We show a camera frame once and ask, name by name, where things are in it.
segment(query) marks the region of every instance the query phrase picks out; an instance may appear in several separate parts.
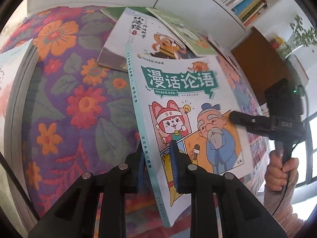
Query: human hand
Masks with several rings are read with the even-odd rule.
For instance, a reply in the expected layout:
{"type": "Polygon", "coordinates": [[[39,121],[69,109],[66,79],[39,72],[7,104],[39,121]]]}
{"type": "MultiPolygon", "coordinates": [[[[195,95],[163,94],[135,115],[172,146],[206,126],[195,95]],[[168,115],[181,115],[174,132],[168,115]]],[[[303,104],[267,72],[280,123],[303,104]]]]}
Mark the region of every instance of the human hand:
{"type": "Polygon", "coordinates": [[[266,186],[274,191],[282,190],[282,186],[286,185],[287,172],[289,172],[289,181],[297,174],[299,165],[298,158],[291,158],[282,165],[282,157],[278,157],[275,150],[270,153],[270,163],[266,168],[265,181],[266,186]]]}

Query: black cable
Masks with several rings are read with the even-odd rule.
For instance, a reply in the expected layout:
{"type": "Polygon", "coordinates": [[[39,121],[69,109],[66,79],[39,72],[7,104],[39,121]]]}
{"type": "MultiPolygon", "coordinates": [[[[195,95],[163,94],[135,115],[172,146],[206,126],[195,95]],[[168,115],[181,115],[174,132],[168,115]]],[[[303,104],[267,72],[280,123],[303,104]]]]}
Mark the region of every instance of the black cable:
{"type": "Polygon", "coordinates": [[[279,202],[278,206],[276,207],[276,209],[274,210],[274,212],[273,212],[272,215],[274,215],[275,212],[278,210],[278,208],[279,208],[280,205],[282,204],[282,201],[283,201],[283,199],[284,199],[284,197],[285,197],[285,195],[286,195],[286,191],[287,191],[288,183],[289,183],[289,176],[290,176],[290,174],[289,174],[289,172],[287,172],[287,183],[286,183],[286,186],[285,186],[285,190],[284,190],[283,197],[282,197],[281,201],[279,202]]]}
{"type": "MultiPolygon", "coordinates": [[[[308,114],[308,111],[309,111],[309,102],[308,102],[308,96],[307,96],[307,93],[306,93],[306,90],[304,89],[304,87],[302,85],[299,85],[299,87],[301,87],[304,91],[304,96],[305,96],[305,99],[306,99],[306,119],[308,118],[309,114],[308,114]]],[[[291,151],[291,155],[292,155],[292,152],[294,151],[294,149],[297,147],[297,145],[300,143],[300,141],[303,139],[303,136],[306,134],[306,127],[307,127],[307,122],[306,122],[306,119],[304,120],[305,121],[305,127],[304,127],[304,132],[301,136],[301,138],[299,139],[299,141],[297,142],[297,144],[292,148],[292,151],[291,151]]],[[[274,210],[273,214],[275,214],[275,212],[278,210],[278,208],[280,207],[280,205],[282,204],[282,201],[286,195],[286,191],[287,191],[287,188],[288,188],[288,183],[289,183],[289,172],[287,172],[287,182],[286,182],[286,186],[285,186],[285,189],[284,189],[284,194],[282,196],[282,199],[281,201],[279,202],[278,206],[276,207],[276,209],[274,210]]]]}
{"type": "Polygon", "coordinates": [[[0,152],[0,164],[2,165],[2,167],[4,168],[4,170],[7,172],[8,176],[10,177],[10,179],[12,180],[14,186],[16,187],[16,189],[18,190],[18,192],[20,193],[21,197],[23,198],[25,204],[28,206],[29,210],[31,211],[31,213],[33,214],[33,216],[35,217],[35,219],[37,221],[39,221],[41,218],[38,215],[38,213],[36,212],[33,203],[30,201],[29,197],[27,196],[27,194],[25,193],[22,185],[20,184],[19,180],[17,179],[17,177],[15,176],[14,172],[12,171],[11,167],[9,166],[8,162],[5,160],[4,156],[2,155],[2,153],[0,152]]]}

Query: brown cabinet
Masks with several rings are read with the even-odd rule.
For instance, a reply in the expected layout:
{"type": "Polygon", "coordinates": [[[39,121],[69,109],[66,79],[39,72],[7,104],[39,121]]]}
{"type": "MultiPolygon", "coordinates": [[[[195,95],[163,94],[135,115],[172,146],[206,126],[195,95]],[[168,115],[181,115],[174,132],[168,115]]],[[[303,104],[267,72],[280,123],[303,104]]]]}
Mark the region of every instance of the brown cabinet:
{"type": "Polygon", "coordinates": [[[244,71],[260,105],[266,102],[264,91],[290,73],[270,43],[256,29],[232,50],[244,71]]]}

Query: black mount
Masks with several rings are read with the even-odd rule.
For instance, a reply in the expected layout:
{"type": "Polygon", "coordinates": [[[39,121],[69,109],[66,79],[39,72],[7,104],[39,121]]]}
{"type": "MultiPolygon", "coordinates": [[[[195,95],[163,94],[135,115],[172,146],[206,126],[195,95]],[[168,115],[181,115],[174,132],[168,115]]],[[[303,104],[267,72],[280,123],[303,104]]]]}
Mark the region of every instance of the black mount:
{"type": "Polygon", "coordinates": [[[92,238],[100,193],[99,237],[125,238],[125,193],[137,193],[144,175],[141,143],[108,173],[83,173],[30,231],[28,238],[92,238]]]}
{"type": "Polygon", "coordinates": [[[287,234],[259,200],[232,173],[208,173],[191,163],[170,142],[173,176],[178,193],[191,193],[191,238],[218,237],[216,193],[223,238],[287,238],[287,234]]]}

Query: comic panel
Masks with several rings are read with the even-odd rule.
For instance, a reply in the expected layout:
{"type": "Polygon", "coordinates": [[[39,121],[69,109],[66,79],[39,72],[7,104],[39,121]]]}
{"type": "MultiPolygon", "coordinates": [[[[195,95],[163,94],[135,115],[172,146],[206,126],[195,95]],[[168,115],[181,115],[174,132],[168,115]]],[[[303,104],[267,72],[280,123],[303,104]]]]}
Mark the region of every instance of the comic panel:
{"type": "Polygon", "coordinates": [[[169,100],[166,105],[154,101],[149,105],[159,151],[168,147],[171,140],[181,140],[191,133],[188,119],[189,105],[177,105],[169,100]]]}
{"type": "Polygon", "coordinates": [[[192,163],[210,173],[222,174],[244,163],[237,128],[228,120],[230,112],[222,114],[219,104],[203,104],[198,130],[184,138],[192,163]]]}
{"type": "MultiPolygon", "coordinates": [[[[181,153],[186,153],[185,146],[182,140],[177,142],[178,148],[181,153]]],[[[166,181],[168,188],[170,190],[170,199],[171,199],[171,206],[173,206],[174,202],[182,195],[176,192],[176,188],[174,186],[173,180],[173,172],[171,166],[171,157],[170,157],[170,150],[167,148],[165,151],[161,153],[162,164],[164,167],[164,172],[166,176],[166,181]]]]}

